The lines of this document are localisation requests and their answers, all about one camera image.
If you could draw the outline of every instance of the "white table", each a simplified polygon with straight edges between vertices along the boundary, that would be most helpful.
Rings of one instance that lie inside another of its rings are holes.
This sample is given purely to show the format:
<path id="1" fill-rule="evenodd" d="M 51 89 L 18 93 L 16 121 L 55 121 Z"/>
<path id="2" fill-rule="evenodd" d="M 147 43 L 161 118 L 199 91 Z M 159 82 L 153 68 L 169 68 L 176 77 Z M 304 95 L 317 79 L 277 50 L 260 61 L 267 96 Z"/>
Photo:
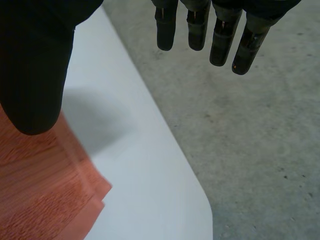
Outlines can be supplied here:
<path id="1" fill-rule="evenodd" d="M 212 211 L 104 10 L 75 31 L 62 106 L 112 185 L 86 240 L 212 240 Z"/>

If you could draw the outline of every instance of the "concrete floor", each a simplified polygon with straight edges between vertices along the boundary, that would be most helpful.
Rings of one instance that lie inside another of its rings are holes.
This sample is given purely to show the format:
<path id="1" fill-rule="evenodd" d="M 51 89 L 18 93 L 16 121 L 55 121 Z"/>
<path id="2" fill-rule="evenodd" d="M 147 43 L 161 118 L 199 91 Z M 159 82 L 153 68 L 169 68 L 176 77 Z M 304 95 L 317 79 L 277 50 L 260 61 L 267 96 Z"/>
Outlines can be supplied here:
<path id="1" fill-rule="evenodd" d="M 244 76 L 231 71 L 244 15 L 227 63 L 214 67 L 213 8 L 195 52 L 179 4 L 174 46 L 163 52 L 150 0 L 104 7 L 206 192 L 214 239 L 318 240 L 320 1 L 302 1 L 275 25 Z"/>

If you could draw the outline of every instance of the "black glove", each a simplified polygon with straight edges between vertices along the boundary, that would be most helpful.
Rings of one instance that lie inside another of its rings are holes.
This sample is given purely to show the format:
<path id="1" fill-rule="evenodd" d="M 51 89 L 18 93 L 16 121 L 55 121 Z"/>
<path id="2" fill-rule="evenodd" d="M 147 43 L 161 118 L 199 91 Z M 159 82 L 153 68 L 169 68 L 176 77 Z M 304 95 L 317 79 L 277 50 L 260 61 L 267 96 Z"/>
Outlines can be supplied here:
<path id="1" fill-rule="evenodd" d="M 179 0 L 152 0 L 156 7 L 157 45 L 169 51 L 174 43 Z M 213 31 L 210 62 L 226 63 L 243 10 L 247 22 L 232 64 L 232 71 L 244 75 L 250 69 L 271 26 L 301 0 L 212 0 L 217 16 Z M 188 42 L 200 51 L 205 45 L 211 0 L 181 0 L 188 9 Z"/>

